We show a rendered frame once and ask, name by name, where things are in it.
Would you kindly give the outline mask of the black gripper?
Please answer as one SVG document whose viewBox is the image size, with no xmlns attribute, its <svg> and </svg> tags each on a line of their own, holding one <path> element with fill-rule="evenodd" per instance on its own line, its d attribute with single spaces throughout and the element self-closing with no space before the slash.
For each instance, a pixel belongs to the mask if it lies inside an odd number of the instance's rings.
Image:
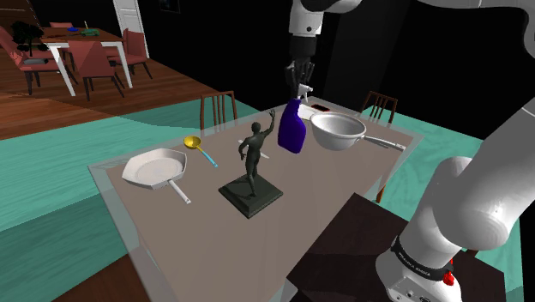
<svg viewBox="0 0 535 302">
<path fill-rule="evenodd" d="M 309 60 L 316 54 L 316 38 L 291 36 L 289 52 L 292 62 L 285 68 L 286 83 L 291 96 L 298 96 L 299 77 L 296 68 L 301 69 L 300 83 L 307 85 L 315 68 L 315 64 Z"/>
</svg>

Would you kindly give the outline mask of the white flat book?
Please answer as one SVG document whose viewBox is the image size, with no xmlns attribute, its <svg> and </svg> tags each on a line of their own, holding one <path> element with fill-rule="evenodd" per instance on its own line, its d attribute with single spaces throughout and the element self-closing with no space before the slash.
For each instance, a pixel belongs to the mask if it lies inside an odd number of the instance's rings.
<svg viewBox="0 0 535 302">
<path fill-rule="evenodd" d="M 305 104 L 300 104 L 298 108 L 298 116 L 303 120 L 309 120 L 312 115 L 318 112 L 320 112 L 320 110 Z"/>
</svg>

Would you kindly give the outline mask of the blue spray bottle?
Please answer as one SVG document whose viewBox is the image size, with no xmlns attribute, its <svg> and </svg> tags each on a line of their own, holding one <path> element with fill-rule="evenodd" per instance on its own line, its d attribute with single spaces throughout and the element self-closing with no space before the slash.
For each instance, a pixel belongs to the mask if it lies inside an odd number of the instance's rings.
<svg viewBox="0 0 535 302">
<path fill-rule="evenodd" d="M 307 97 L 307 93 L 313 88 L 299 84 L 297 96 L 292 97 L 286 104 L 280 118 L 280 127 L 278 131 L 278 144 L 287 151 L 299 154 L 303 148 L 306 137 L 306 126 L 298 116 L 298 109 L 301 105 L 300 97 Z"/>
</svg>

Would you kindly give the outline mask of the white saucepan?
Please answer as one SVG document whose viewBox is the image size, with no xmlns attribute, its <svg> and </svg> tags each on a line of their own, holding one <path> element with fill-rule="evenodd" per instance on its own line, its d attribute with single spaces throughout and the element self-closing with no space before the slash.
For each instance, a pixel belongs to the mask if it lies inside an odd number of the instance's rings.
<svg viewBox="0 0 535 302">
<path fill-rule="evenodd" d="M 406 150 L 406 146 L 378 137 L 368 136 L 363 122 L 354 116 L 338 112 L 317 112 L 311 115 L 310 123 L 317 143 L 325 149 L 341 151 L 359 140 L 367 140 L 382 146 Z"/>
</svg>

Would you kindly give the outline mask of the brown wooden chair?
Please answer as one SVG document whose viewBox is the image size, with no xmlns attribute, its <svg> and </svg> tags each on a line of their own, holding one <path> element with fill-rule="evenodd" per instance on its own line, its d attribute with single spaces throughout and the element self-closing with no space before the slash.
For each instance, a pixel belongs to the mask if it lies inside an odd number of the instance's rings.
<svg viewBox="0 0 535 302">
<path fill-rule="evenodd" d="M 370 103 L 371 100 L 374 100 L 374 102 L 372 105 L 370 116 L 376 119 L 379 119 L 382 116 L 382 113 L 384 112 L 387 106 L 387 103 L 388 102 L 392 103 L 392 108 L 391 108 L 390 116 L 388 119 L 388 123 L 391 124 L 394 121 L 394 114 L 396 112 L 398 100 L 396 98 L 389 97 L 384 94 L 379 94 L 374 91 L 369 91 L 364 99 L 360 112 L 363 112 L 365 110 L 366 106 Z"/>
<path fill-rule="evenodd" d="M 211 94 L 204 94 L 200 101 L 200 129 L 205 129 L 205 100 L 210 99 L 213 104 L 213 123 L 215 125 L 226 122 L 225 98 L 229 97 L 231 100 L 232 115 L 237 119 L 237 104 L 233 91 L 217 92 Z"/>
</svg>

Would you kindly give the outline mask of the dark figure statue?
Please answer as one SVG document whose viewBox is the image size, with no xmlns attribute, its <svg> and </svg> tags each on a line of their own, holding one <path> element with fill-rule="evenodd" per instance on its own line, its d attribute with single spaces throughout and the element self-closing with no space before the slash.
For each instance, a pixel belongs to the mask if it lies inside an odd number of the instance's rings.
<svg viewBox="0 0 535 302">
<path fill-rule="evenodd" d="M 274 129 L 275 110 L 270 110 L 271 123 L 266 130 L 254 122 L 252 135 L 238 146 L 240 159 L 244 161 L 245 174 L 219 188 L 219 193 L 245 218 L 250 219 L 265 207 L 283 196 L 283 192 L 258 174 L 261 148 Z"/>
</svg>

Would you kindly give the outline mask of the white frying pan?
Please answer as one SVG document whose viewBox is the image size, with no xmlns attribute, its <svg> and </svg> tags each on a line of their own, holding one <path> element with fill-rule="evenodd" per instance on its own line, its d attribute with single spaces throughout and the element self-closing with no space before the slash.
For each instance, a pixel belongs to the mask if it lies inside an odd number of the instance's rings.
<svg viewBox="0 0 535 302">
<path fill-rule="evenodd" d="M 156 148 L 131 157 L 123 169 L 122 178 L 131 184 L 151 190 L 170 185 L 186 204 L 190 204 L 190 199 L 175 183 L 183 177 L 186 167 L 186 153 L 169 148 Z"/>
</svg>

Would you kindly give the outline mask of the dark robot stand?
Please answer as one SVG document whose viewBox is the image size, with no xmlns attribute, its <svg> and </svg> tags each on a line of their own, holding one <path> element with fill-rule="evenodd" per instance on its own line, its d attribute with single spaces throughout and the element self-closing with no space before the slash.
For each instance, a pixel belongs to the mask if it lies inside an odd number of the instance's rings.
<svg viewBox="0 0 535 302">
<path fill-rule="evenodd" d="M 353 194 L 297 263 L 290 302 L 392 302 L 376 273 L 376 258 L 407 221 Z M 454 278 L 463 302 L 506 302 L 503 272 L 460 251 Z"/>
</svg>

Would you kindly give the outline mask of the white door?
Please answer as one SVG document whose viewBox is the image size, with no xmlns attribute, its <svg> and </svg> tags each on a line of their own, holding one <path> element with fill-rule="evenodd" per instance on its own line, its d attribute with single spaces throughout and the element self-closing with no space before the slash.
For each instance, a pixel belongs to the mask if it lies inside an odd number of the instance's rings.
<svg viewBox="0 0 535 302">
<path fill-rule="evenodd" d="M 112 0 L 117 15 L 120 31 L 128 28 L 130 31 L 145 33 L 139 10 L 138 0 Z"/>
</svg>

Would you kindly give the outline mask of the glass-topped table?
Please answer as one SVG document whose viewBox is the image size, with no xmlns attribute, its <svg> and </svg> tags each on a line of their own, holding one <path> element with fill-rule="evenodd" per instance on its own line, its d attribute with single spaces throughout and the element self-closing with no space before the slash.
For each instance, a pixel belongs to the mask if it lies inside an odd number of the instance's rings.
<svg viewBox="0 0 535 302">
<path fill-rule="evenodd" d="M 368 136 L 406 146 L 405 151 L 360 140 L 330 151 L 312 134 L 299 154 L 281 148 L 269 135 L 259 174 L 283 196 L 245 218 L 219 188 L 245 173 L 238 142 L 258 122 L 258 112 L 201 132 L 201 148 L 187 151 L 187 167 L 177 185 L 138 187 L 122 178 L 121 155 L 90 166 L 137 273 L 153 302 L 269 302 L 281 298 L 286 277 L 353 194 L 372 197 L 421 142 L 413 131 L 363 117 Z"/>
</svg>

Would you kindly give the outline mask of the wooden dining table white legs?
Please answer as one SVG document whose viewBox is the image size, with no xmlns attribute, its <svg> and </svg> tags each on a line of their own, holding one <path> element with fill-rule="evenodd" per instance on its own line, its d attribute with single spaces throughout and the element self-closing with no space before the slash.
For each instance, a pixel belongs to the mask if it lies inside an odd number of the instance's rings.
<svg viewBox="0 0 535 302">
<path fill-rule="evenodd" d="M 44 31 L 44 35 L 40 38 L 40 40 L 48 46 L 50 49 L 54 60 L 57 63 L 59 72 L 66 84 L 66 87 L 69 90 L 69 93 L 71 96 L 75 96 L 75 90 L 73 89 L 72 82 L 69 79 L 68 73 L 66 72 L 62 57 L 60 56 L 59 49 L 60 48 L 67 48 L 69 47 L 69 42 L 71 40 L 87 40 L 87 41 L 97 41 L 100 42 L 102 46 L 104 47 L 112 47 L 115 46 L 117 48 L 117 52 L 120 57 L 120 62 L 123 66 L 124 74 L 126 77 L 126 81 L 128 83 L 128 87 L 132 88 L 132 81 L 130 78 L 128 66 L 127 66 L 127 60 L 123 48 L 123 39 L 113 35 L 111 33 L 108 33 L 102 29 L 99 29 L 99 36 L 81 36 L 82 28 L 79 27 L 78 32 L 70 32 L 67 28 L 63 27 L 43 27 L 42 30 Z"/>
</svg>

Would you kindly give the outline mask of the black potted plant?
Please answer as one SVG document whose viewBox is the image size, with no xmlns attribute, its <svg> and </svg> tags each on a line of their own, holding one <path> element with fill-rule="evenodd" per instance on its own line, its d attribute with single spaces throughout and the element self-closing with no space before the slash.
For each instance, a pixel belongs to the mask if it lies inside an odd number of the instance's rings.
<svg viewBox="0 0 535 302">
<path fill-rule="evenodd" d="M 17 49 L 27 56 L 25 63 L 40 64 L 49 61 L 48 46 L 40 40 L 44 32 L 38 26 L 16 21 L 10 27 Z"/>
</svg>

